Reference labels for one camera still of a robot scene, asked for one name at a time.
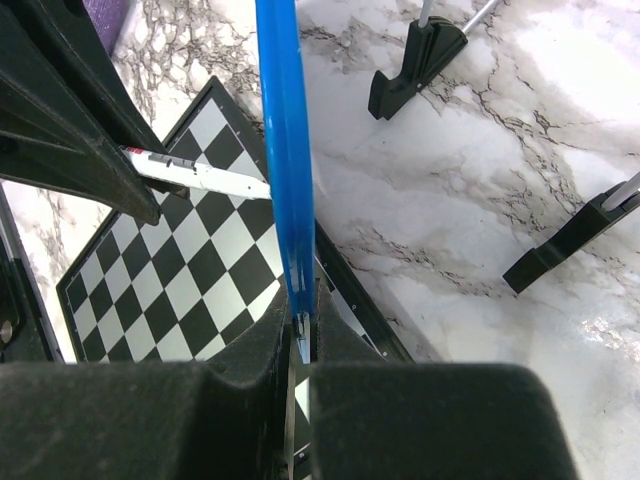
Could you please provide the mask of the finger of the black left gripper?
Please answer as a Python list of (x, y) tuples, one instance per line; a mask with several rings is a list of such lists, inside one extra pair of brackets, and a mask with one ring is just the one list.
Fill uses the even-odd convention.
[(32, 1), (29, 33), (35, 46), (29, 91), (65, 136), (64, 149), (33, 155), (33, 185), (85, 198), (146, 198), (151, 190), (188, 197), (187, 188), (136, 177), (119, 145), (165, 150), (126, 92), (80, 1)]
[(160, 207), (122, 147), (160, 150), (80, 1), (1, 4), (1, 176), (146, 223)]

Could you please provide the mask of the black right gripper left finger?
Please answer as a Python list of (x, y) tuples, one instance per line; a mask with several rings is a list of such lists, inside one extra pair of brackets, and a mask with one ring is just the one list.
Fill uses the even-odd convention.
[(12, 362), (5, 479), (289, 479), (291, 321), (279, 290), (207, 361)]

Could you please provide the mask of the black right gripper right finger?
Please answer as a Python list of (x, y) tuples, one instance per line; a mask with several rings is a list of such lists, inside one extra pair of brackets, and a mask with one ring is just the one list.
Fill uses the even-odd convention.
[(316, 479), (574, 479), (551, 396), (501, 363), (387, 361), (318, 287), (309, 378)]

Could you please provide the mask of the white blue whiteboard marker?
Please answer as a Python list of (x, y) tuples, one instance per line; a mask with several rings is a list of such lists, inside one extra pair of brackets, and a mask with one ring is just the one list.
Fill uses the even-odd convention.
[(120, 150), (146, 178), (249, 200), (271, 199), (269, 184), (250, 175), (135, 147), (120, 146)]

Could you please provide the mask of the blue framed whiteboard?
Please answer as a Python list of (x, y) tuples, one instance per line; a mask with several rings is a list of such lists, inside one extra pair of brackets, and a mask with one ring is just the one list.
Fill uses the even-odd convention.
[(273, 215), (298, 348), (308, 364), (315, 310), (315, 216), (295, 3), (258, 0), (256, 26)]

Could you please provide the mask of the purple glitter microphone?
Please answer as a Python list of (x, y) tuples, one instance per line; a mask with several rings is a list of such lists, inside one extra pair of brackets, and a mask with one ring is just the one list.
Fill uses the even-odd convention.
[(102, 45), (111, 56), (129, 16), (133, 1), (84, 0), (83, 4)]

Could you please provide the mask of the black white chessboard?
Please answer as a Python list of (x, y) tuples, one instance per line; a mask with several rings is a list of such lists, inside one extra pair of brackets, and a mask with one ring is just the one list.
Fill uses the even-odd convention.
[[(165, 146), (196, 166), (267, 176), (262, 141), (215, 76)], [(112, 211), (58, 284), (80, 362), (209, 360), (284, 285), (270, 203), (198, 189), (154, 196), (157, 226)], [(386, 360), (413, 362), (319, 224), (316, 252), (345, 323)]]

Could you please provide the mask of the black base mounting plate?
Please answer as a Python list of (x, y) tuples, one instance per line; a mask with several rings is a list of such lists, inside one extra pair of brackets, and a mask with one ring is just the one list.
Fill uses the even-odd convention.
[(5, 195), (1, 196), (1, 361), (64, 361)]

